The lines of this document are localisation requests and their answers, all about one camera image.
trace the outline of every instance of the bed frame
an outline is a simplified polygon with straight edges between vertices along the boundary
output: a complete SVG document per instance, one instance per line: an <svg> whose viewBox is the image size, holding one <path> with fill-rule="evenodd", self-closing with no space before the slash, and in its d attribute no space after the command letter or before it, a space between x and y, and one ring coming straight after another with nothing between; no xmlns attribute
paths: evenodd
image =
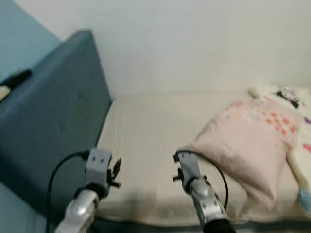
<svg viewBox="0 0 311 233"><path fill-rule="evenodd" d="M41 61L33 76L0 104L1 180L46 215L50 174L66 155L97 144L111 98L90 31L80 31ZM58 222L78 187L85 162L65 164L52 187L52 219ZM106 232L184 232L199 227L159 228L97 221ZM247 223L261 230L310 228L310 222Z"/></svg>

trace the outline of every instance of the pink pillow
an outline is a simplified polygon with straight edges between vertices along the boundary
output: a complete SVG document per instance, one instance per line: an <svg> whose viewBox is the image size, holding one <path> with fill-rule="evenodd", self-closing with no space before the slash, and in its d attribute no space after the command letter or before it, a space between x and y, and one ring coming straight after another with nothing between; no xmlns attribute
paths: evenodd
<svg viewBox="0 0 311 233"><path fill-rule="evenodd" d="M269 209L302 117L275 103L247 99L212 119L192 143Z"/></svg>

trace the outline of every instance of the bedsheet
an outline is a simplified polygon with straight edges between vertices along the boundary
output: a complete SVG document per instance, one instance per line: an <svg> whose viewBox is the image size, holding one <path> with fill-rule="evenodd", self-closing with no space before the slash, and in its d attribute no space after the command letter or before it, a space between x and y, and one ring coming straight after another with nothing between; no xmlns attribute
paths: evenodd
<svg viewBox="0 0 311 233"><path fill-rule="evenodd" d="M173 182L177 164L172 155L191 142L206 122L247 92L142 94L114 100L97 147L109 149L114 163L122 158L117 180L98 210L98 217L158 226L199 224L192 199ZM217 170L199 160L201 173L225 199L225 186ZM268 211L225 174L229 188L227 212L237 222L307 219L297 205L298 185L286 164L281 175L276 207Z"/></svg>

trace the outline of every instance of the black cable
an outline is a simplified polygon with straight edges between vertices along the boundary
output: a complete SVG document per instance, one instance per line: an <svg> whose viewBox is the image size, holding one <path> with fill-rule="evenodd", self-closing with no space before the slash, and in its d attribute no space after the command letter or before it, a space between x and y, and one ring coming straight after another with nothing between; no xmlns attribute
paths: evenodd
<svg viewBox="0 0 311 233"><path fill-rule="evenodd" d="M197 152L194 152L194 151L191 151L191 150L179 150L179 151L176 152L176 154L178 154L178 153L193 153L196 156L200 157L201 159L204 159L204 160L208 161L209 163L213 164L214 167L216 167L216 169L219 171L220 175L222 176L222 179L223 179L224 184L225 184L225 203L224 203L224 209L226 209L227 205L228 205L228 198L229 198L228 184L227 184L227 181L225 179L225 176L224 176L223 172L218 167L218 165L214 161L212 161L211 159L205 157L203 154L200 154L200 153L197 153Z"/></svg>
<svg viewBox="0 0 311 233"><path fill-rule="evenodd" d="M58 171L58 169L61 167L61 165L63 165L66 161L75 158L75 157L81 157L84 160L88 158L89 155L89 151L83 151L83 152L76 152L73 154L70 154L68 156L66 156L65 158L63 158L56 166L56 168L54 169L53 173L50 176L50 180L49 180L49 187L48 187L48 194L47 194L47 222L46 222L46 228L45 228L45 232L46 233L50 233L50 228L51 228L51 192L52 192L52 184L53 184L53 180L54 177Z"/></svg>

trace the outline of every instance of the blue wall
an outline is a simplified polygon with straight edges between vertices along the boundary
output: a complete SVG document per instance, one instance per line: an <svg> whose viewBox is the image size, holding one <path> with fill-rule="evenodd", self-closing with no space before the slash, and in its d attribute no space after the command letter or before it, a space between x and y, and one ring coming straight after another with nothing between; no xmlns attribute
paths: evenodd
<svg viewBox="0 0 311 233"><path fill-rule="evenodd" d="M0 6L0 79L33 67L61 41L11 0Z"/></svg>

